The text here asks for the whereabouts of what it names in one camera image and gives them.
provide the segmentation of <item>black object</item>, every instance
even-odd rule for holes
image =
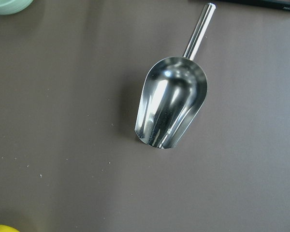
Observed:
[[[241,3],[246,5],[262,6],[275,8],[280,10],[290,11],[289,1],[276,1],[276,0],[222,0],[228,2]]]

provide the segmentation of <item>stainless steel scoop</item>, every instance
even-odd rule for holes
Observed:
[[[216,6],[204,6],[183,57],[156,63],[147,74],[135,132],[146,144],[174,147],[182,137],[207,93],[206,75],[193,61]]]

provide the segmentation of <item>metal scoop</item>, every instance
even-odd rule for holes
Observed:
[[[204,6],[183,57],[165,58],[147,74],[135,124],[144,143],[174,147],[202,106],[206,75],[193,59],[215,8],[212,3]]]

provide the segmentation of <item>yellow object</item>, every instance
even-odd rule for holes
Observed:
[[[19,232],[19,231],[9,226],[0,225],[0,232]]]

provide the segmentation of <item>cylindrical metal handle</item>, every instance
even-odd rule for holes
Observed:
[[[211,21],[215,9],[216,6],[212,3],[207,3],[203,7],[199,21],[195,25],[194,31],[191,35],[189,43],[187,44],[183,57],[194,60],[195,54],[199,49],[200,43],[203,39],[209,21]]]

